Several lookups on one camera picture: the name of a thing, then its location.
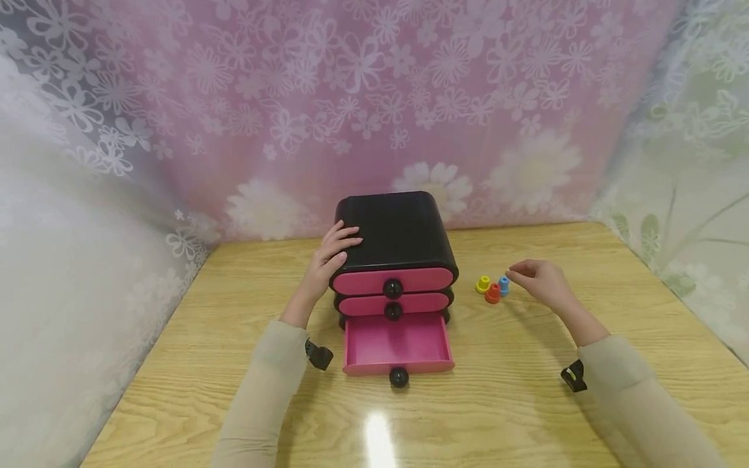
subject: pink drawer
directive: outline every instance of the pink drawer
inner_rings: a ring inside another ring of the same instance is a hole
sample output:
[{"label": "pink drawer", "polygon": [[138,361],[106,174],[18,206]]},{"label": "pink drawer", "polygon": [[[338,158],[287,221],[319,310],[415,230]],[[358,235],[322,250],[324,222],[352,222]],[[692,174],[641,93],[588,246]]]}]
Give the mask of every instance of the pink drawer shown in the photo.
[{"label": "pink drawer", "polygon": [[409,314],[399,322],[385,317],[346,321],[343,372],[348,375],[444,372],[455,367],[445,320],[438,313]]},{"label": "pink drawer", "polygon": [[447,288],[455,280],[455,275],[447,268],[411,268],[405,270],[377,270],[342,273],[332,281],[333,290],[346,296],[367,294],[389,294],[389,283],[399,285],[402,293],[439,291]]},{"label": "pink drawer", "polygon": [[388,310],[393,308],[399,310],[390,310],[391,317],[393,313],[400,317],[403,314],[439,312],[446,309],[452,303],[452,299],[452,290],[447,288],[444,291],[403,294],[397,300],[391,300],[385,296],[337,295],[334,305],[339,312],[348,317],[383,314],[388,316]]}]

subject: drawer knob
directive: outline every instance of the drawer knob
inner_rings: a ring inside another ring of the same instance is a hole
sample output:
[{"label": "drawer knob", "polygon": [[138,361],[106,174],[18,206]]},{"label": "drawer knob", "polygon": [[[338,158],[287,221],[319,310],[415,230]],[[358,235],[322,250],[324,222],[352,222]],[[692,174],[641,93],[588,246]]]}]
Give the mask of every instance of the drawer knob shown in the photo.
[{"label": "drawer knob", "polygon": [[382,288],[382,294],[388,299],[396,300],[403,294],[403,285],[397,279],[388,279]]},{"label": "drawer knob", "polygon": [[398,303],[387,303],[385,306],[385,317],[395,322],[403,316],[403,308]]},{"label": "drawer knob", "polygon": [[390,385],[397,389],[402,389],[408,385],[408,371],[402,367],[392,368],[390,371]]}]

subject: drawer unit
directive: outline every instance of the drawer unit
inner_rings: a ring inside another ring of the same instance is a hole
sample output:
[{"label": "drawer unit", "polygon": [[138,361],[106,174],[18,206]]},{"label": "drawer unit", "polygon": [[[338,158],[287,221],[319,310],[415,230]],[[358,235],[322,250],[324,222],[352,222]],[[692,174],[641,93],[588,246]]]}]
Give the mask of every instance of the drawer unit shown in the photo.
[{"label": "drawer unit", "polygon": [[330,279],[345,333],[343,371],[389,374],[400,388],[410,373],[452,369],[446,325],[458,267],[432,196],[348,197],[336,208],[341,219],[363,238]]}]

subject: wooden table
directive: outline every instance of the wooden table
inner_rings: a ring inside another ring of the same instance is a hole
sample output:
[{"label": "wooden table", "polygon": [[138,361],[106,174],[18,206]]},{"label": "wooden table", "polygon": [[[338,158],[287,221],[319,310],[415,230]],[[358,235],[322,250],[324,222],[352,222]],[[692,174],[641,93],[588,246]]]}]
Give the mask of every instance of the wooden table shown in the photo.
[{"label": "wooden table", "polygon": [[[749,466],[749,372],[606,228],[596,224],[449,233],[461,270],[448,325],[455,370],[346,377],[330,292],[309,331],[335,354],[309,367],[279,443],[280,467],[615,467],[582,392],[560,383],[574,346],[514,286],[490,305],[473,287],[523,258],[556,261],[582,302],[649,360],[732,467]],[[317,240],[221,246],[201,270],[99,436],[85,467],[206,467],[269,320]]]}]

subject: sleeve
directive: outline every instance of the sleeve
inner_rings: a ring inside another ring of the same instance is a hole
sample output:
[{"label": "sleeve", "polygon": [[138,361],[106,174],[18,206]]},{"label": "sleeve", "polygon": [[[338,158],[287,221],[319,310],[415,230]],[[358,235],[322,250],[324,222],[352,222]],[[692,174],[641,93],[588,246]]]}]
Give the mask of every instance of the sleeve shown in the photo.
[{"label": "sleeve", "polygon": [[281,425],[306,369],[308,337],[283,322],[268,325],[226,413],[213,468],[275,466]]},{"label": "sleeve", "polygon": [[694,420],[658,383],[645,359],[622,337],[580,347],[588,390],[648,467],[725,467]]}]

